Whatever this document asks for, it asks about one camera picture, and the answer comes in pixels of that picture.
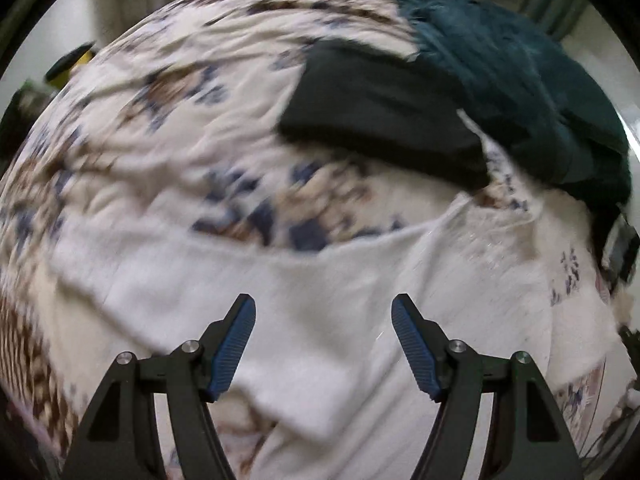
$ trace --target teal fabric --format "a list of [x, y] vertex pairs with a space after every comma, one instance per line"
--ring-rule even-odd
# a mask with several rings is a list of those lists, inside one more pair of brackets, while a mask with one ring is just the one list
[[488, 0], [397, 0], [420, 58], [457, 76], [466, 111], [530, 174], [597, 209], [626, 203], [628, 143], [597, 83], [536, 25]]

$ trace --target patterned bedsheet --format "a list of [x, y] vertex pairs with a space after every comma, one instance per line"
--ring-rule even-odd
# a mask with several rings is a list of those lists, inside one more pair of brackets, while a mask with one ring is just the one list
[[[399, 56], [415, 50], [393, 0], [177, 0], [80, 69], [34, 126], [2, 181], [0, 381], [61, 457], [113, 357], [152, 350], [48, 269], [66, 212], [153, 215], [270, 250], [321, 251], [435, 218], [458, 192], [350, 153], [278, 140], [274, 126], [305, 52], [327, 36]], [[486, 155], [492, 184], [478, 200], [527, 210], [504, 153], [487, 142]], [[140, 172], [155, 186], [140, 186]], [[558, 258], [566, 276], [550, 291], [552, 304], [580, 286], [575, 255]], [[601, 378], [599, 367], [558, 393], [577, 444]], [[234, 470], [247, 478], [274, 421], [241, 396], [216, 403], [212, 416]], [[168, 470], [180, 478], [161, 419]]]

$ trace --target metal screw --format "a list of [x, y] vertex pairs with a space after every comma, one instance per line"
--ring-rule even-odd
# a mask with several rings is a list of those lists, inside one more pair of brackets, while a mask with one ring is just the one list
[[189, 339], [188, 341], [182, 343], [180, 348], [187, 354], [193, 354], [198, 348], [200, 348], [200, 343], [198, 343], [195, 339]]
[[531, 362], [531, 356], [526, 352], [516, 352], [516, 361], [526, 365]]
[[456, 354], [462, 354], [466, 350], [466, 343], [460, 339], [452, 339], [449, 341], [449, 348]]
[[118, 357], [116, 357], [116, 362], [119, 365], [128, 365], [132, 359], [133, 354], [131, 352], [122, 352], [121, 354], [118, 354]]

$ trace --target clothing pile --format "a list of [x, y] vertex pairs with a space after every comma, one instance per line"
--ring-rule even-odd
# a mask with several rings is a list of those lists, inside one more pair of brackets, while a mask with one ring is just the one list
[[[404, 60], [345, 40], [317, 42], [281, 133], [476, 190], [487, 184], [486, 163], [478, 136], [456, 114], [463, 108], [530, 175], [585, 202], [600, 265], [631, 193], [628, 142], [604, 92], [533, 22], [493, 2], [397, 1], [418, 55]], [[627, 238], [625, 268], [640, 241], [633, 229]]]

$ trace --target cable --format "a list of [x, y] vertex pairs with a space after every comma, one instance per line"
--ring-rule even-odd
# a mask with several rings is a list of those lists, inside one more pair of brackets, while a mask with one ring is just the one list
[[[596, 444], [599, 443], [607, 434], [612, 435], [613, 433], [615, 433], [625, 421], [632, 418], [639, 410], [640, 408], [630, 410], [625, 415], [620, 417], [618, 420], [612, 422], [611, 427], [605, 433], [601, 433], [600, 436], [593, 442], [593, 444], [591, 444], [591, 446], [587, 450], [587, 453], [585, 453], [583, 456], [580, 457], [580, 462], [583, 463], [585, 460], [588, 459], [588, 455], [591, 452], [591, 450], [593, 450]], [[585, 473], [585, 475], [593, 472], [594, 469], [597, 468], [597, 466], [601, 465], [611, 455], [613, 450], [615, 450], [616, 447], [624, 440], [625, 435], [626, 435], [626, 431], [622, 433], [622, 436], [618, 437], [615, 444], [610, 446], [609, 449], [606, 450], [606, 452], [603, 452], [604, 451], [604, 445], [603, 445], [603, 447], [599, 450], [599, 452], [596, 453], [595, 456], [591, 457], [591, 459], [587, 464], [582, 466], [582, 471]]]
[[[607, 358], [605, 357], [602, 360], [602, 370], [600, 371], [600, 387], [598, 388], [598, 396], [596, 397], [596, 406], [598, 405], [598, 403], [600, 402], [600, 394], [602, 393], [602, 385], [604, 384], [604, 372], [607, 369]], [[596, 418], [596, 409], [593, 410], [593, 415], [591, 415], [591, 422], [589, 423], [589, 429], [587, 430], [587, 436], [591, 433], [591, 428], [593, 427], [593, 421]], [[582, 443], [582, 447], [580, 448], [580, 451], [578, 452], [578, 454], [582, 453], [582, 450], [584, 449], [584, 445], [587, 443], [587, 439], [585, 437], [583, 443]], [[585, 456], [588, 455], [591, 452], [591, 449], [593, 449], [593, 444], [591, 444], [591, 447], [589, 448], [589, 450], [587, 451], [587, 453], [585, 453]]]

